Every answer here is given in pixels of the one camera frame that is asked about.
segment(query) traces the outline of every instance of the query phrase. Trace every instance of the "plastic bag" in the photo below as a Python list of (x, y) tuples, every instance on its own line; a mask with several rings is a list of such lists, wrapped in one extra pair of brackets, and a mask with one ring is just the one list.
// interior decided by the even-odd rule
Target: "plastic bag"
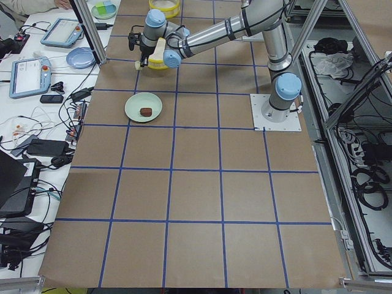
[(330, 75), (332, 78), (344, 78), (347, 76), (347, 69), (353, 64), (354, 57), (350, 54), (331, 54), (321, 60), (315, 71), (320, 75)]

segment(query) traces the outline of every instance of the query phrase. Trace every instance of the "person's hand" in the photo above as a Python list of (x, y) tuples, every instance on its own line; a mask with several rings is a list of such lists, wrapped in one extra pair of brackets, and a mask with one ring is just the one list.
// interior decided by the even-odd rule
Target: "person's hand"
[(55, 5), (59, 8), (72, 9), (69, 0), (55, 0)]

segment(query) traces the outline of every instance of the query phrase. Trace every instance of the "person's sleeve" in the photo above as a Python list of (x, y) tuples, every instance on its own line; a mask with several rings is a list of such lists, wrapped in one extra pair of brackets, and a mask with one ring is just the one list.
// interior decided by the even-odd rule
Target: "person's sleeve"
[(0, 3), (20, 15), (46, 12), (56, 8), (55, 0), (0, 0)]

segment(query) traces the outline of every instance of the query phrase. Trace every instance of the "robotic arm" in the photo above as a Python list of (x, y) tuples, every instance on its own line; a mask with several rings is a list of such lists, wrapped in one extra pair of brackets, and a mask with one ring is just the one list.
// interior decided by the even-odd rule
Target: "robotic arm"
[(278, 0), (242, 1), (242, 9), (238, 15), (230, 17), (203, 31), (190, 34), (184, 26), (178, 26), (165, 19), (160, 10), (150, 10), (147, 14), (143, 33), (129, 34), (129, 49), (135, 45), (140, 47), (140, 66), (148, 65), (148, 57), (154, 53), (158, 39), (166, 39), (164, 63), (171, 68), (179, 67), (181, 60), (200, 52), (214, 48), (220, 44), (235, 40), (242, 36), (253, 36), (263, 33), (268, 53), (268, 68), (273, 81), (273, 91), (263, 115), (274, 122), (283, 121), (292, 102), (301, 91), (300, 79), (288, 73), (292, 57), (287, 50), (282, 21), (283, 10), (292, 3), (282, 5)]

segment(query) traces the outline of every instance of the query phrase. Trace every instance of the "laptop screen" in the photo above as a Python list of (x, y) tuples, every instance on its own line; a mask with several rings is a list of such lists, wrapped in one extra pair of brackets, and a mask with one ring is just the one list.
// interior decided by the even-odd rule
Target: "laptop screen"
[(11, 197), (26, 171), (21, 162), (0, 150), (0, 207)]

